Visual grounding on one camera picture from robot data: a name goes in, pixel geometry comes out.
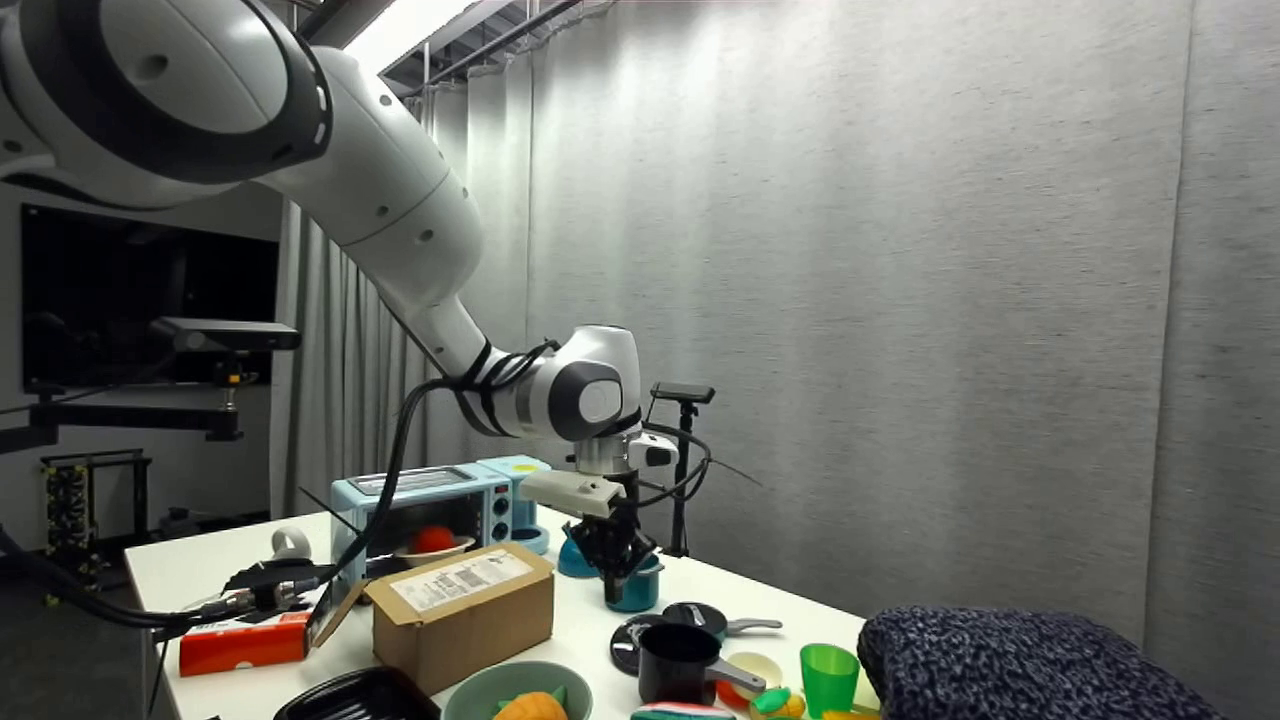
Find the metal stand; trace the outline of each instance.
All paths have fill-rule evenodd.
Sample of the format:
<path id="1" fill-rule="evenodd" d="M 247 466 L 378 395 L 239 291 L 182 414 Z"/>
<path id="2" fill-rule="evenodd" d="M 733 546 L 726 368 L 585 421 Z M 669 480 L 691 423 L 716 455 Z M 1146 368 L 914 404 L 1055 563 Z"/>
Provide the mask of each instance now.
<path id="1" fill-rule="evenodd" d="M 689 437 L 699 404 L 710 404 L 716 386 L 710 384 L 656 384 L 653 399 L 670 399 L 679 404 L 679 455 L 675 455 L 675 483 L 689 477 Z M 682 545 L 682 493 L 670 494 L 670 556 L 689 556 Z"/>

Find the blue cup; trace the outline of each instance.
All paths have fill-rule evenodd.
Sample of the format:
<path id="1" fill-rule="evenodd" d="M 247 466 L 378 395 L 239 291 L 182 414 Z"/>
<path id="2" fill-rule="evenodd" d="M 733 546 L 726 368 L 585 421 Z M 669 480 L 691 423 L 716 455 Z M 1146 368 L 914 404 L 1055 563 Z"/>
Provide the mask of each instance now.
<path id="1" fill-rule="evenodd" d="M 515 527 L 515 545 L 522 545 L 530 556 L 548 556 L 548 532 L 543 527 Z"/>
<path id="2" fill-rule="evenodd" d="M 585 546 L 571 535 L 563 535 L 557 567 L 560 577 L 598 577 L 598 567 L 585 556 Z"/>
<path id="3" fill-rule="evenodd" d="M 665 570 L 658 556 L 644 556 L 644 563 L 628 578 L 619 578 L 614 589 L 604 582 L 604 603 L 612 613 L 648 613 L 648 607 L 656 607 L 658 570 Z"/>
<path id="4" fill-rule="evenodd" d="M 513 527 L 535 527 L 535 503 L 530 498 L 515 498 L 513 503 Z"/>

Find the box lid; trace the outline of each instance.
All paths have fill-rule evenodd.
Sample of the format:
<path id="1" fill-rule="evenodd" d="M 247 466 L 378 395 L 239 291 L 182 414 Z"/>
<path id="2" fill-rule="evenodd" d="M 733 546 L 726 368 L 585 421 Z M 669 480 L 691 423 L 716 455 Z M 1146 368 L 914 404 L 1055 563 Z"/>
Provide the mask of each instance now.
<path id="1" fill-rule="evenodd" d="M 521 545 L 492 545 L 395 577 L 378 577 L 362 596 L 393 623 L 435 623 L 496 596 L 530 589 L 552 577 L 552 563 Z"/>

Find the black monitor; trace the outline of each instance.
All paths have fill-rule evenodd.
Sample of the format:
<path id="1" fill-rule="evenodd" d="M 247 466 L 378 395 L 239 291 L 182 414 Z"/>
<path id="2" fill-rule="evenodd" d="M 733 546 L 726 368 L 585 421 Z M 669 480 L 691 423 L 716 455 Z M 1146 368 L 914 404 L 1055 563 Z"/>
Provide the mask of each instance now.
<path id="1" fill-rule="evenodd" d="M 211 350 L 174 350 L 159 314 L 276 320 L 279 246 L 69 209 L 20 209 L 25 386 L 211 384 Z M 247 354 L 254 384 L 270 350 Z"/>

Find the gray curtain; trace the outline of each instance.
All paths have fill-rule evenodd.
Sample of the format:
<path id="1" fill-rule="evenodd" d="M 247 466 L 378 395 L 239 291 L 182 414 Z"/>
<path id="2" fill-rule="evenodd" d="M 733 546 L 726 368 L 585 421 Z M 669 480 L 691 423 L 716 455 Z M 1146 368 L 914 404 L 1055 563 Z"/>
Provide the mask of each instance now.
<path id="1" fill-rule="evenodd" d="M 295 202 L 279 233 L 279 306 L 298 350 L 270 364 L 270 513 L 317 513 L 329 483 L 388 462 L 395 406 L 428 381 L 428 358 L 385 313 L 355 265 Z"/>
<path id="2" fill-rule="evenodd" d="M 1274 48 L 1263 0 L 614 0 L 423 125 L 488 226 L 481 328 L 624 324 L 648 384 L 719 386 L 695 556 L 853 613 L 1087 613 L 1272 715 Z M 368 313 L 329 300 L 310 364 L 395 371 L 293 406 L 332 455 L 293 477 L 378 459 L 360 392 L 413 350 L 352 354 Z M 428 459 L 483 452 L 432 406 Z"/>

